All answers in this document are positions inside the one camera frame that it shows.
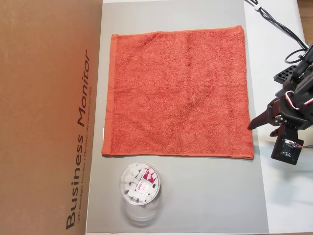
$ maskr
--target cardboard box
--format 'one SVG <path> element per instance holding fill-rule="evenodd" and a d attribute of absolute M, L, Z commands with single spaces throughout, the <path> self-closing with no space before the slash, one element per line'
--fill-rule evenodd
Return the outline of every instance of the cardboard box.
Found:
<path fill-rule="evenodd" d="M 102 0 L 1 2 L 0 234 L 85 234 Z"/>

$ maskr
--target terry cloth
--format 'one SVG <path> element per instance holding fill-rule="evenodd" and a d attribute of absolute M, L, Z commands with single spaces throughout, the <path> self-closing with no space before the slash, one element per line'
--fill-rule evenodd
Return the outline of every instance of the terry cloth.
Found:
<path fill-rule="evenodd" d="M 253 159 L 241 26 L 112 35 L 102 154 Z"/>

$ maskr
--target gray surface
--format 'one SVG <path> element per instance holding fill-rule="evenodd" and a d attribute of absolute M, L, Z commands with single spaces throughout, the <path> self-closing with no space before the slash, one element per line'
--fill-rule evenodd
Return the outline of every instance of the gray surface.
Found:
<path fill-rule="evenodd" d="M 103 5 L 96 119 L 89 191 L 89 233 L 268 233 L 256 133 L 255 158 L 101 156 L 112 34 L 208 29 L 242 25 L 242 0 L 173 0 Z M 250 115 L 253 94 L 246 43 Z M 139 228 L 123 215 L 119 178 L 127 165 L 147 162 L 162 178 L 161 209 L 151 225 Z"/>

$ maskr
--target white table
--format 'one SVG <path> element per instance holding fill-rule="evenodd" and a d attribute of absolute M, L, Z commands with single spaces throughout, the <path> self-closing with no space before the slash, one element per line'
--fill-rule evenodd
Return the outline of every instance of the white table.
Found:
<path fill-rule="evenodd" d="M 139 0 L 103 0 L 107 2 Z M 304 39 L 296 0 L 259 0 L 279 22 Z M 288 67 L 285 57 L 299 49 L 296 41 L 264 20 L 245 2 L 246 28 L 256 114 L 262 113 L 281 85 L 273 76 Z M 258 128 L 264 190 L 270 233 L 313 231 L 313 152 L 303 150 L 298 164 L 292 166 L 270 158 L 275 138 L 269 137 L 275 128 Z M 299 133 L 305 144 L 313 144 L 313 128 Z"/>

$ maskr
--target white cube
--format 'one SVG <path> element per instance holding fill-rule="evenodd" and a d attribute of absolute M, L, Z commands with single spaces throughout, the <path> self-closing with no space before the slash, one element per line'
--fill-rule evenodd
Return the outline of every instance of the white cube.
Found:
<path fill-rule="evenodd" d="M 152 199 L 152 196 L 150 196 L 150 195 L 148 195 L 148 196 L 146 197 L 146 201 L 147 201 L 147 202 L 151 201 L 151 199 Z"/>
<path fill-rule="evenodd" d="M 146 169 L 149 169 L 150 167 L 148 166 L 148 165 L 146 165 L 146 164 L 142 164 L 142 167 L 143 168 L 146 168 Z"/>
<path fill-rule="evenodd" d="M 134 180 L 134 176 L 133 175 L 131 175 L 131 174 L 127 174 L 126 176 L 125 176 L 125 182 L 126 183 L 130 183 L 130 182 L 132 182 L 133 180 Z"/>
<path fill-rule="evenodd" d="M 139 184 L 139 180 L 137 178 L 134 178 L 133 182 L 137 185 Z"/>
<path fill-rule="evenodd" d="M 143 176 L 143 173 L 140 172 L 140 173 L 137 175 L 136 179 L 141 180 L 142 176 Z"/>
<path fill-rule="evenodd" d="M 136 166 L 136 170 L 140 171 L 140 169 L 141 169 L 141 165 L 139 164 Z"/>
<path fill-rule="evenodd" d="M 137 167 L 133 165 L 131 168 L 129 168 L 129 172 L 133 173 L 135 170 L 137 170 Z"/>
<path fill-rule="evenodd" d="M 145 168 L 146 164 L 140 163 L 139 166 L 140 166 L 140 168 Z"/>
<path fill-rule="evenodd" d="M 133 175 L 134 177 L 136 177 L 138 174 L 139 174 L 139 171 L 138 171 L 138 170 L 135 170 L 135 171 L 132 173 L 132 175 Z"/>
<path fill-rule="evenodd" d="M 124 184 L 124 190 L 128 191 L 130 189 L 129 183 Z"/>
<path fill-rule="evenodd" d="M 137 199 L 140 197 L 140 195 L 141 195 L 141 192 L 135 191 L 135 192 L 134 192 L 134 195 L 133 195 L 133 199 L 134 199 L 134 200 L 137 200 Z"/>
<path fill-rule="evenodd" d="M 142 194 L 139 196 L 139 202 L 145 202 L 145 201 L 146 201 L 146 198 L 147 198 L 147 196 L 142 193 Z"/>
<path fill-rule="evenodd" d="M 156 191 L 157 191 L 157 186 L 149 188 L 149 193 L 150 194 L 152 194 L 153 192 L 156 192 Z"/>
<path fill-rule="evenodd" d="M 130 196 L 130 197 L 133 197 L 133 196 L 134 196 L 134 194 L 135 194 L 135 191 L 134 191 L 134 190 L 132 190 L 132 189 L 131 189 L 131 190 L 129 190 L 129 191 L 128 191 L 128 193 L 127 193 L 127 195 L 128 195 L 128 196 Z"/>
<path fill-rule="evenodd" d="M 151 191 L 149 191 L 149 193 L 150 193 L 150 196 L 151 196 L 151 197 L 154 197 L 154 196 L 156 195 L 157 191 L 151 190 Z"/>
<path fill-rule="evenodd" d="M 131 190 L 136 190 L 137 184 L 135 184 L 134 182 L 131 183 Z"/>
<path fill-rule="evenodd" d="M 150 173 L 150 174 L 153 174 L 153 173 L 155 173 L 155 170 L 153 170 L 153 169 L 151 168 L 151 169 L 149 169 L 149 173 Z"/>
<path fill-rule="evenodd" d="M 134 196 L 136 196 L 137 198 L 139 198 L 140 195 L 141 195 L 141 192 L 136 190 L 135 193 L 134 193 Z"/>

